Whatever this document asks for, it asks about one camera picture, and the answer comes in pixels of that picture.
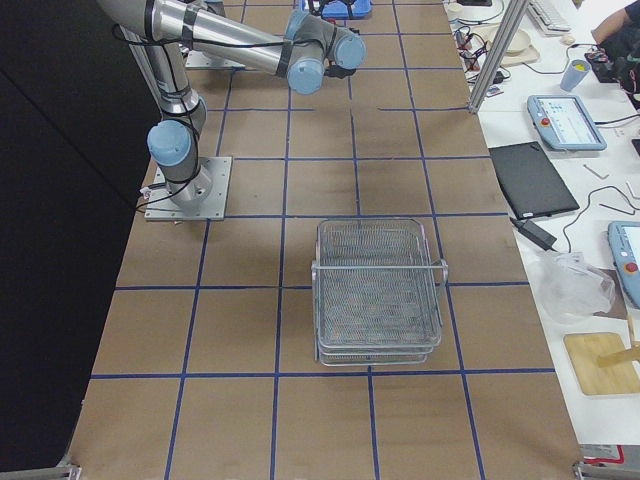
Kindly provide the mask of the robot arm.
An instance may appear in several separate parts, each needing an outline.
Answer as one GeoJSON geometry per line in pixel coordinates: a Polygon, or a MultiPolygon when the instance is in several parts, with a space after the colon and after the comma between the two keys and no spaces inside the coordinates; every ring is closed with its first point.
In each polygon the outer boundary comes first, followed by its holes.
{"type": "Polygon", "coordinates": [[[359,34],[294,10],[278,37],[226,17],[220,1],[110,1],[101,9],[113,36],[128,44],[159,107],[147,135],[157,165],[139,206],[149,221],[221,220],[231,157],[206,157],[199,146],[207,107],[190,70],[245,68],[285,79],[296,93],[317,92],[327,77],[355,73],[366,58],[359,34]]]}

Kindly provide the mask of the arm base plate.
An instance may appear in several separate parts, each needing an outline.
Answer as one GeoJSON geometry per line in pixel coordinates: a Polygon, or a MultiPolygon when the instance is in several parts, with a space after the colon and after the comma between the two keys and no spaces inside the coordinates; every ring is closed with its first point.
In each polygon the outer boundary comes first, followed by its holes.
{"type": "Polygon", "coordinates": [[[149,205],[144,206],[147,221],[222,221],[225,218],[232,161],[225,157],[200,157],[198,175],[182,189],[171,184],[166,189],[164,175],[156,168],[153,183],[159,188],[151,190],[149,205]]]}
{"type": "Polygon", "coordinates": [[[227,70],[244,69],[245,66],[207,52],[190,50],[186,56],[185,68],[187,70],[227,70]]]}

